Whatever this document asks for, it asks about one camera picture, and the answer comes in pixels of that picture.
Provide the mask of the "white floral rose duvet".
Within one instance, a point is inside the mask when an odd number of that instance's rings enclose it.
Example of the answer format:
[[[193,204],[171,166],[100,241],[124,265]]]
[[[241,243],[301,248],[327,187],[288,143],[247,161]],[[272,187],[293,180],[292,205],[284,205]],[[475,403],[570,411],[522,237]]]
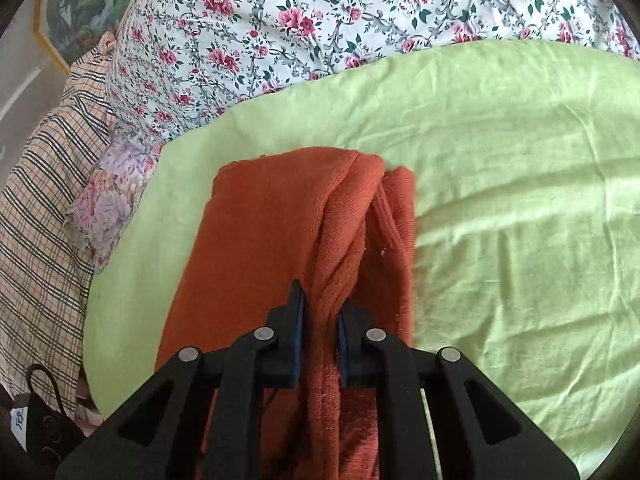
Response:
[[[484,39],[639,54],[613,0],[131,0],[106,88],[116,133],[154,146],[292,84]]]

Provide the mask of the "gold framed landscape painting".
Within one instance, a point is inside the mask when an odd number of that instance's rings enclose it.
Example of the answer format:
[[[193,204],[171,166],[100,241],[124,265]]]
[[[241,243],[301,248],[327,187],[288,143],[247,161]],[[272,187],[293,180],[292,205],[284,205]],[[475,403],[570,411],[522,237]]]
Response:
[[[114,32],[131,0],[36,0],[34,35],[65,73]]]

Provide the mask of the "rust orange knit sweater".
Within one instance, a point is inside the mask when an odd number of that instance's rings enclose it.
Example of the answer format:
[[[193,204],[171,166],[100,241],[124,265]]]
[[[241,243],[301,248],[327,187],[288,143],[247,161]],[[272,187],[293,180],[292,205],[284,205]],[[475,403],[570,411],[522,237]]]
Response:
[[[345,302],[412,337],[414,177],[378,156],[303,148],[232,162],[213,183],[163,330],[157,363],[186,346],[230,346],[306,295],[300,385],[265,397],[265,479],[378,476],[375,396],[342,389],[336,317]]]

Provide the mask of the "beige plaid pillow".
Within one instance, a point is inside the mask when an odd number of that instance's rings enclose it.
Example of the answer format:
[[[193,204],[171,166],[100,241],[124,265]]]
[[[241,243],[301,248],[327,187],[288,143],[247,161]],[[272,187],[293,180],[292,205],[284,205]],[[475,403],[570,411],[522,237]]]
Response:
[[[1,192],[1,385],[27,389],[42,364],[56,384],[35,382],[51,408],[76,411],[82,332],[93,267],[67,235],[67,211],[111,143],[114,116],[105,92],[116,40],[72,65],[60,104],[44,116]]]

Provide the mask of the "light green bed sheet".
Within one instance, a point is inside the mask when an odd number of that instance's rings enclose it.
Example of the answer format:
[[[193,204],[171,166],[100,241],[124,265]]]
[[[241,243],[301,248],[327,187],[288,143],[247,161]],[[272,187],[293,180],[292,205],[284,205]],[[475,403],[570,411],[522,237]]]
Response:
[[[590,476],[639,404],[639,64],[559,42],[384,58],[168,143],[92,280],[99,411],[152,374],[218,170],[308,146],[413,172],[414,343],[459,348]]]

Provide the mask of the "lilac floral pillowcase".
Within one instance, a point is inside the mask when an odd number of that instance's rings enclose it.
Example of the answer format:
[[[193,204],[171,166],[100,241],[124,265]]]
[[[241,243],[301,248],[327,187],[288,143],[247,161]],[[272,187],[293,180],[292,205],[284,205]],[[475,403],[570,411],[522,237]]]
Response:
[[[137,211],[160,159],[162,144],[141,146],[120,136],[91,171],[86,186],[64,214],[63,228],[79,249],[90,252],[101,272]]]

